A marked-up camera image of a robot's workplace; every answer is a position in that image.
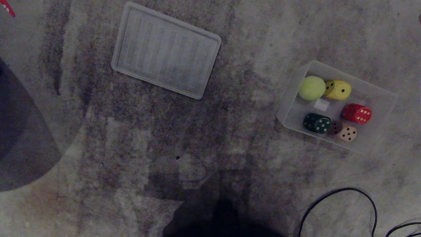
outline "yellow die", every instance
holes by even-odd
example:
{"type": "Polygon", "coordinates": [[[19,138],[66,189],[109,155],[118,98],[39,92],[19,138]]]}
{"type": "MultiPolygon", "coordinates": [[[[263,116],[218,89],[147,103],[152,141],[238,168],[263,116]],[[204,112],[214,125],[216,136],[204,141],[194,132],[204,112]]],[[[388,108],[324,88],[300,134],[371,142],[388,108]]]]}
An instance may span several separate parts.
{"type": "Polygon", "coordinates": [[[351,84],[348,82],[331,80],[326,82],[326,91],[323,95],[335,100],[346,100],[351,94],[351,89],[351,84]]]}

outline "yellow-green ball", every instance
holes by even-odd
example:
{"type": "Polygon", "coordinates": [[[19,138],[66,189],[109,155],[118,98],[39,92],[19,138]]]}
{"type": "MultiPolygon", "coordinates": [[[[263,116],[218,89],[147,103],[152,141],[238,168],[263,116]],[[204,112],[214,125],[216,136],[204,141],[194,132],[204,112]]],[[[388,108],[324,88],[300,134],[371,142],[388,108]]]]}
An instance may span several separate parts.
{"type": "Polygon", "coordinates": [[[325,81],[316,76],[308,76],[304,78],[298,94],[305,100],[317,100],[326,90],[325,81]]]}

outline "red die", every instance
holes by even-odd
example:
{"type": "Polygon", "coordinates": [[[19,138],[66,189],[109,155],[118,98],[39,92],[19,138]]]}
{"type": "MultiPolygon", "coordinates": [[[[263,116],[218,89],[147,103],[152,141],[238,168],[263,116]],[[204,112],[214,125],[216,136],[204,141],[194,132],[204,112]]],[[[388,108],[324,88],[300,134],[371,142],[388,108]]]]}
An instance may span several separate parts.
{"type": "Polygon", "coordinates": [[[342,117],[344,119],[357,124],[367,123],[372,115],[373,112],[369,107],[358,104],[349,104],[342,110],[342,117]]]}

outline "black cable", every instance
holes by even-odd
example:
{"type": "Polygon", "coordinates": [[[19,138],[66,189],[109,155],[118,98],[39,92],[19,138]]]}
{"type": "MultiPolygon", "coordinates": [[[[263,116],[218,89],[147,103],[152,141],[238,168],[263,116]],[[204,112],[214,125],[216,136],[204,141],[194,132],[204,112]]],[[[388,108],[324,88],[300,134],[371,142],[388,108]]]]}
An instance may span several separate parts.
{"type": "Polygon", "coordinates": [[[377,226],[377,208],[376,208],[376,205],[374,204],[374,202],[373,202],[373,200],[365,193],[365,192],[363,192],[363,191],[361,191],[361,190],[359,190],[359,189],[356,189],[356,188],[343,188],[343,189],[338,189],[338,190],[334,190],[334,191],[331,191],[330,193],[328,193],[328,194],[325,194],[323,197],[321,197],[319,200],[317,200],[315,203],[313,203],[308,209],[307,209],[307,211],[306,211],[306,213],[304,214],[304,216],[303,216],[303,219],[301,220],[301,223],[300,223],[300,230],[299,230],[299,232],[298,232],[298,237],[301,237],[301,231],[303,230],[303,225],[304,225],[304,221],[306,220],[306,218],[307,218],[307,216],[309,215],[309,213],[310,213],[310,211],[317,205],[317,204],[319,204],[321,201],[323,201],[323,200],[325,200],[326,198],[328,198],[328,197],[330,197],[330,196],[332,196],[332,195],[334,195],[334,194],[337,194],[337,193],[340,193],[340,192],[344,192],[344,191],[356,191],[356,192],[359,192],[359,193],[361,193],[361,194],[363,194],[364,196],[366,196],[369,200],[370,200],[370,202],[371,202],[371,204],[373,205],[373,208],[374,208],[374,216],[375,216],[375,218],[374,218],[374,225],[373,225],[373,230],[371,231],[371,236],[372,237],[374,237],[374,231],[376,230],[376,226],[377,226]]]}
{"type": "MultiPolygon", "coordinates": [[[[408,223],[408,224],[404,224],[401,226],[397,226],[393,229],[391,229],[389,232],[387,232],[386,237],[389,237],[389,235],[403,227],[407,227],[407,226],[413,226],[413,225],[421,225],[421,222],[412,222],[412,223],[408,223]]],[[[408,235],[407,237],[412,237],[412,236],[417,236],[417,235],[421,235],[421,233],[417,233],[417,234],[412,234],[412,235],[408,235]]]]}

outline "plastic container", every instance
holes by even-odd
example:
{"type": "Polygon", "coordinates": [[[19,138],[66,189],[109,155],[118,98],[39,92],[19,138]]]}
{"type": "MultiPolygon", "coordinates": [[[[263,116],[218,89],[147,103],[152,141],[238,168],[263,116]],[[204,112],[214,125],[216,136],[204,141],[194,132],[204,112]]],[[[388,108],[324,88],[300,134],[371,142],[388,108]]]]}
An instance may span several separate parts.
{"type": "Polygon", "coordinates": [[[114,70],[200,99],[221,37],[126,2],[111,66],[114,70]]]}
{"type": "Polygon", "coordinates": [[[376,145],[378,130],[383,124],[383,121],[390,115],[396,101],[397,95],[394,93],[341,72],[321,62],[312,61],[296,69],[284,94],[276,117],[286,128],[325,140],[361,154],[367,154],[373,149],[373,146],[376,145]],[[310,75],[319,76],[325,81],[341,80],[349,82],[352,85],[351,95],[344,101],[321,97],[321,99],[328,101],[329,105],[327,108],[318,109],[314,107],[317,102],[316,100],[306,101],[298,95],[298,90],[300,89],[303,79],[310,75]],[[370,107],[373,111],[371,120],[364,125],[360,125],[342,119],[341,111],[343,107],[351,103],[370,107]],[[346,143],[329,134],[317,134],[308,131],[303,127],[303,121],[304,117],[309,113],[328,116],[332,121],[346,121],[358,129],[358,135],[353,141],[346,143]]]}

